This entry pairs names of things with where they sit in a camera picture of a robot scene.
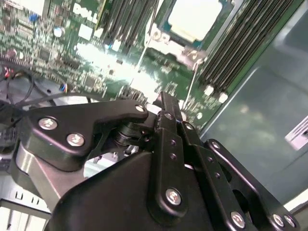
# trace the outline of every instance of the ram slot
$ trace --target ram slot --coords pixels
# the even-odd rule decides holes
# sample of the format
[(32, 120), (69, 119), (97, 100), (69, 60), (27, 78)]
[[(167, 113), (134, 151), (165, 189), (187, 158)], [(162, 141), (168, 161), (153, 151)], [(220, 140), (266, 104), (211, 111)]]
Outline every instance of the ram slot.
[(126, 40), (129, 36), (129, 32), (131, 31), (132, 28), (132, 21), (134, 19), (134, 15), (136, 14), (137, 8), (138, 8), (138, 1), (133, 0), (132, 7), (128, 13), (128, 19), (125, 22), (124, 26), (122, 27), (122, 31), (119, 33), (119, 39), (120, 41)]
[(230, 60), (237, 54), (237, 52), (242, 50), (243, 44), (249, 38), (250, 33), (256, 32), (253, 29), (256, 26), (261, 25), (261, 17), (265, 17), (267, 13), (270, 13), (270, 10), (272, 9), (271, 3), (273, 3), (273, 1), (275, 0), (259, 1), (257, 7), (251, 11), (250, 16), (245, 19), (245, 22), (236, 31), (236, 35), (232, 38), (224, 54), (220, 57), (219, 65), (218, 63), (215, 63), (212, 70), (208, 73), (208, 75), (213, 77), (211, 81), (213, 85), (217, 86), (221, 81), (224, 80), (221, 74), (221, 70), (224, 70), (225, 68), (222, 65), (228, 65)]
[(122, 53), (128, 54), (130, 48), (134, 44), (135, 39), (137, 38), (140, 28), (145, 25), (144, 19), (147, 15), (147, 12), (149, 11), (151, 7), (154, 6), (155, 2), (156, 1), (153, 1), (153, 0), (146, 0), (145, 3), (143, 4), (142, 10), (139, 14), (139, 17), (136, 21), (134, 28), (132, 29), (132, 32), (130, 33), (128, 38), (124, 41), (124, 47), (123, 47)]
[(113, 28), (109, 30), (105, 37), (105, 44), (113, 44), (115, 41), (116, 36), (120, 33), (122, 28), (122, 20), (124, 18), (125, 11), (128, 9), (129, 1), (125, 0), (123, 6), (121, 7), (117, 20), (113, 25)]
[(116, 26), (118, 25), (118, 22), (121, 21), (121, 18), (123, 16), (122, 12), (125, 10), (124, 5), (129, 2), (128, 0), (120, 0), (120, 1), (114, 1), (110, 16), (107, 20), (107, 23), (104, 27), (104, 31), (106, 31), (106, 37), (104, 39), (105, 44), (110, 44), (111, 40), (108, 38), (110, 34), (117, 30)]
[(264, 27), (264, 29), (260, 31), (256, 36), (254, 36), (253, 41), (247, 44), (247, 46), (244, 49), (244, 52), (241, 53), (240, 55), (241, 56), (239, 58), (240, 61), (236, 65), (231, 67), (230, 70), (228, 70), (227, 73), (229, 76), (225, 77), (225, 79), (227, 80), (219, 84), (219, 90), (226, 91), (229, 88), (229, 86), (234, 81), (234, 79), (237, 77), (242, 67), (252, 57), (252, 55), (255, 53), (258, 47), (263, 43), (267, 35), (272, 31), (272, 29), (275, 27), (277, 22), (281, 19), (281, 16), (284, 14), (284, 12), (288, 9), (288, 7), (291, 4), (292, 4), (292, 0), (289, 0), (288, 2), (284, 2), (284, 4), (282, 4), (280, 7), (278, 5), (275, 5), (275, 9), (277, 9), (275, 15), (272, 17), (271, 20), (267, 21), (267, 25)]
[(219, 46), (213, 57), (208, 60), (208, 64), (205, 67), (203, 73), (200, 75), (199, 79), (202, 84), (212, 82), (212, 76), (209, 75), (209, 71), (214, 69), (214, 65), (218, 64), (224, 54), (228, 51), (228, 46), (232, 43), (232, 41), (235, 39), (235, 35), (237, 34), (238, 30), (243, 26), (243, 22), (246, 21), (248, 17), (251, 16), (251, 12), (254, 12), (258, 9), (258, 6), (261, 4), (261, 1), (250, 1), (248, 5), (245, 6), (245, 9), (243, 10), (242, 14), (237, 18), (235, 21), (235, 24), (232, 26), (230, 32), (222, 42), (222, 44)]

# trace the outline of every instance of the metal panel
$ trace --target metal panel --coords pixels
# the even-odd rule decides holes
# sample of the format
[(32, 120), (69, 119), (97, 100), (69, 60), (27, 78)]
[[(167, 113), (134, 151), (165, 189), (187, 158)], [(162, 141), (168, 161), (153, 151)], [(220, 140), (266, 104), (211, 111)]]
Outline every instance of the metal panel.
[(308, 188), (308, 145), (296, 151), (284, 138), (308, 116), (307, 26), (305, 1), (202, 134), (283, 204)]

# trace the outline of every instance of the white sticker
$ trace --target white sticker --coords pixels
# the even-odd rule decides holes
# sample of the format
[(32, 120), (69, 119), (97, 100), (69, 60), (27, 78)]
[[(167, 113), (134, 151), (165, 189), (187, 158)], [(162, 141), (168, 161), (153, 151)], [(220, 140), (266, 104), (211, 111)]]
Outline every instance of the white sticker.
[(78, 36), (90, 41), (93, 29), (84, 24), (81, 24)]
[(295, 149), (301, 149), (308, 143), (308, 116), (285, 136), (285, 140)]

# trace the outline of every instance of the green circuit board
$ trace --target green circuit board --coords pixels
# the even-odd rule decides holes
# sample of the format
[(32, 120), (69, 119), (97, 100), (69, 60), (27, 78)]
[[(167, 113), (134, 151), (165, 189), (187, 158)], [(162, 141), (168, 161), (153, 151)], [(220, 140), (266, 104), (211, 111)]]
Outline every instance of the green circuit board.
[[(123, 44), (113, 50), (103, 43), (104, 25), (116, 0), (41, 1), (43, 13), (36, 19), (27, 7), (12, 4), (13, 0), (0, 0), (0, 52), (3, 56), (13, 49), (17, 53), (15, 59), (33, 66), (44, 78), (56, 83), (65, 81), (75, 92), (96, 94), (106, 100), (116, 99), (122, 87), (127, 85), (143, 92), (150, 103), (160, 91), (176, 96), (182, 102), (186, 99), (193, 71), (177, 62), (174, 56), (148, 48), (140, 67), (136, 68), (145, 47), (146, 25), (151, 21), (154, 5), (142, 18), (138, 36), (129, 52), (123, 54)], [(219, 1), (223, 11), (202, 43), (201, 49), (205, 51), (214, 39), (218, 44), (223, 38), (223, 34), (219, 38), (216, 35), (236, 4), (231, 0)], [(157, 24), (163, 24), (168, 3), (172, 1), (161, 2), (155, 20)], [(206, 96), (198, 84), (193, 84), (188, 104), (182, 110), (186, 120), (201, 130), (220, 106), (216, 97)]]

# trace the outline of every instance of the cable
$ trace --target cable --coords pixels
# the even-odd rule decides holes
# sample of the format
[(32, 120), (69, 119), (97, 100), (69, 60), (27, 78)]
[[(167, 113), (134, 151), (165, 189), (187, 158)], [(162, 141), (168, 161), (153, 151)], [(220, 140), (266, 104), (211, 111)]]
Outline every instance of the cable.
[(50, 95), (50, 96), (46, 96), (40, 99), (36, 99), (36, 100), (30, 100), (24, 103), (17, 103), (16, 106), (18, 107), (24, 107), (24, 106), (29, 106), (29, 105), (33, 105), (33, 104), (38, 104), (38, 103), (42, 103), (42, 102), (46, 102), (49, 100), (54, 100), (54, 99), (58, 99), (58, 98), (62, 98), (62, 97), (68, 97), (68, 96), (81, 96), (81, 97), (87, 97), (90, 99), (94, 99), (97, 101), (103, 101), (102, 98), (90, 95), (90, 94), (85, 94), (85, 93), (77, 93), (77, 92), (68, 92), (68, 93), (58, 93), (58, 94), (54, 94), (54, 95)]
[[(30, 84), (31, 84), (31, 85), (30, 85), (30, 87), (29, 87), (29, 90), (28, 90), (27, 94), (25, 95), (25, 97), (24, 97), (19, 103), (25, 102), (25, 101), (30, 97), (30, 95), (31, 95), (31, 93), (32, 93), (32, 91), (33, 91), (34, 85), (35, 85), (35, 83), (34, 83), (34, 78), (33, 78), (33, 77), (27, 77), (27, 78), (30, 78), (30, 79), (28, 79), (28, 80), (30, 81)], [(12, 94), (10, 93), (10, 82), (11, 82), (12, 79), (13, 79), (12, 76), (9, 76), (9, 77), (7, 78), (6, 89), (7, 89), (7, 97), (8, 97), (8, 99), (9, 99), (10, 103), (11, 103), (11, 104), (14, 104), (13, 96), (12, 96)]]

